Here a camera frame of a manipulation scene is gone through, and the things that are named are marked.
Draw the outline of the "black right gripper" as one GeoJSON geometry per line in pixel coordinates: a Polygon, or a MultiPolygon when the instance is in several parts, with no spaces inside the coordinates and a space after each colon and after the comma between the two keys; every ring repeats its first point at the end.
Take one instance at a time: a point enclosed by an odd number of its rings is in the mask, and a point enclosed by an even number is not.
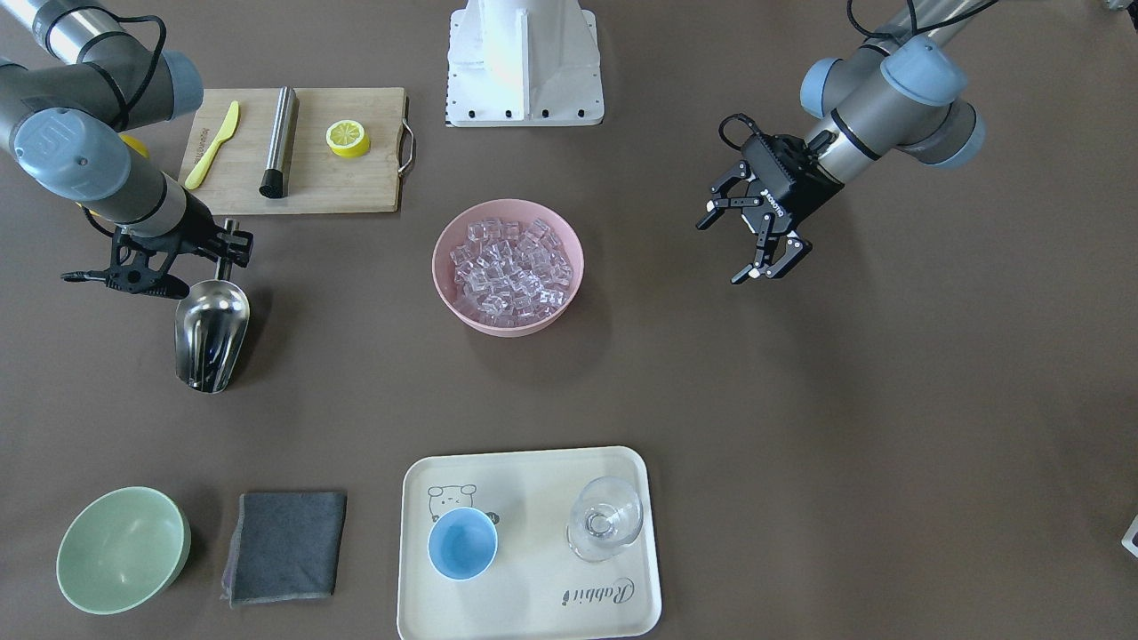
{"type": "Polygon", "coordinates": [[[208,259],[216,276],[225,278],[233,266],[248,266],[251,244],[251,232],[233,230],[232,220],[220,225],[208,212],[183,212],[171,229],[157,235],[139,224],[117,227],[112,235],[110,266],[66,272],[60,278],[71,284],[97,281],[126,294],[185,300],[190,287],[170,272],[178,256],[208,259]]]}

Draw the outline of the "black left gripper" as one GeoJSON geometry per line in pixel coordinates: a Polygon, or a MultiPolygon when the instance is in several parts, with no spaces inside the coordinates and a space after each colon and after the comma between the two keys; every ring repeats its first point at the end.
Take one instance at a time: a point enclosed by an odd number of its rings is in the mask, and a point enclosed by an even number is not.
{"type": "Polygon", "coordinates": [[[761,207],[765,200],[780,204],[783,215],[773,212],[772,227],[747,223],[756,236],[754,259],[732,276],[731,284],[780,279],[813,251],[813,243],[797,232],[797,225],[843,189],[843,183],[828,177],[817,154],[794,136],[753,134],[743,143],[742,157],[747,162],[737,162],[712,182],[707,214],[695,229],[707,230],[729,208],[761,207]],[[741,182],[750,183],[747,195],[731,197],[741,182]]]}

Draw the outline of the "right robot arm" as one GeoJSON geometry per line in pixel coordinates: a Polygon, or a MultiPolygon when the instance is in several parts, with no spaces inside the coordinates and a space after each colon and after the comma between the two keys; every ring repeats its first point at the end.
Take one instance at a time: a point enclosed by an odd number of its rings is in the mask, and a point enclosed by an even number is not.
{"type": "Polygon", "coordinates": [[[61,274],[109,289],[184,300],[171,273],[180,255],[248,266],[253,238],[226,230],[174,177],[129,147],[122,133],[192,114],[203,77],[165,46],[155,15],[125,17],[98,1],[5,1],[59,68],[3,60],[3,151],[46,191],[106,221],[110,262],[61,274]]]}

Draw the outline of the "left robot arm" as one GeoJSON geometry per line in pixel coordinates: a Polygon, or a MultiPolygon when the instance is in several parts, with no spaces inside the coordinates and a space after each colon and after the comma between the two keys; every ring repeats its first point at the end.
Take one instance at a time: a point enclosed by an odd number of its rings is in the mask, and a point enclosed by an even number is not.
{"type": "Polygon", "coordinates": [[[749,136],[735,146],[739,161],[710,187],[696,227],[736,211],[754,236],[754,256],[733,284],[792,270],[813,251],[799,233],[805,219],[887,153],[938,169],[975,157],[986,122],[962,98],[967,76],[943,47],[988,8],[988,1],[910,1],[877,28],[861,28],[853,56],[815,61],[805,74],[800,104],[816,125],[802,138],[732,114],[749,136]]]}

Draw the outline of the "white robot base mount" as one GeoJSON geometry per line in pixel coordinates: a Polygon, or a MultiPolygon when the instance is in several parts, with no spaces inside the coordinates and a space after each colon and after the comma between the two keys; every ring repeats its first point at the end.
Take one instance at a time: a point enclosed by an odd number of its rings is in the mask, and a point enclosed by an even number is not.
{"type": "Polygon", "coordinates": [[[451,13],[450,128],[569,128],[605,118],[597,18],[577,1],[469,1],[451,13]]]}

